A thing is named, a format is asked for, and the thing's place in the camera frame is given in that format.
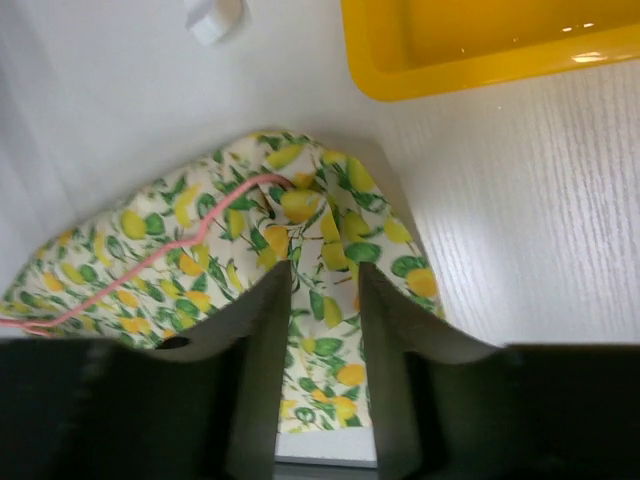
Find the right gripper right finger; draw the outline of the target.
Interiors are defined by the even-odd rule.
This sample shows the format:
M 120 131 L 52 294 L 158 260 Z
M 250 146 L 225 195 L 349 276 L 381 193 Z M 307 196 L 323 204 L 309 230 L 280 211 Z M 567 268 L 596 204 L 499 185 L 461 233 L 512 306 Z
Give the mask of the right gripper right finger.
M 430 366 L 498 351 L 406 298 L 378 267 L 359 268 L 370 415 L 380 479 L 418 479 L 449 459 Z

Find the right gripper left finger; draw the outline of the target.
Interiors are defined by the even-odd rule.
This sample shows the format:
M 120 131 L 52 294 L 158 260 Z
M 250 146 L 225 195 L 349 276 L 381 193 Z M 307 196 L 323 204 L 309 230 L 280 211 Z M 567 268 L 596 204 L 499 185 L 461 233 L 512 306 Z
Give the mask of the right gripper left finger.
M 158 479 L 270 479 L 275 464 L 291 264 L 280 262 L 238 300 L 151 353 Z

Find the lemon print cloth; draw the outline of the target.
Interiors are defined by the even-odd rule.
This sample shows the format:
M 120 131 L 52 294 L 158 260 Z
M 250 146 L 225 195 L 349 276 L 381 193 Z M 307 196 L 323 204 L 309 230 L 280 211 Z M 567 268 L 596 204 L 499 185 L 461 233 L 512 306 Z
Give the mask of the lemon print cloth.
M 156 260 L 94 306 L 40 330 L 102 335 L 150 349 L 204 322 L 277 263 L 292 269 L 279 429 L 368 427 L 370 400 L 358 288 L 370 262 L 406 298 L 442 317 L 435 275 L 355 157 L 287 131 L 258 132 L 189 162 L 44 244 L 1 298 L 1 319 L 53 320 L 76 308 L 200 220 L 245 180 L 261 184 L 205 238 Z

